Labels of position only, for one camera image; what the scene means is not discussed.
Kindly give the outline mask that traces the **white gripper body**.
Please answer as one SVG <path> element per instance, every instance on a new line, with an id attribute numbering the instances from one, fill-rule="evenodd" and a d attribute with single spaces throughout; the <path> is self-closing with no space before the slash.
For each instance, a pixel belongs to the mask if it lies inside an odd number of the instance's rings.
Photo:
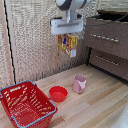
<path id="1" fill-rule="evenodd" d="M 62 19 L 53 19 L 51 21 L 51 33 L 54 35 L 81 32 L 83 30 L 83 21 L 81 19 L 66 23 Z"/>

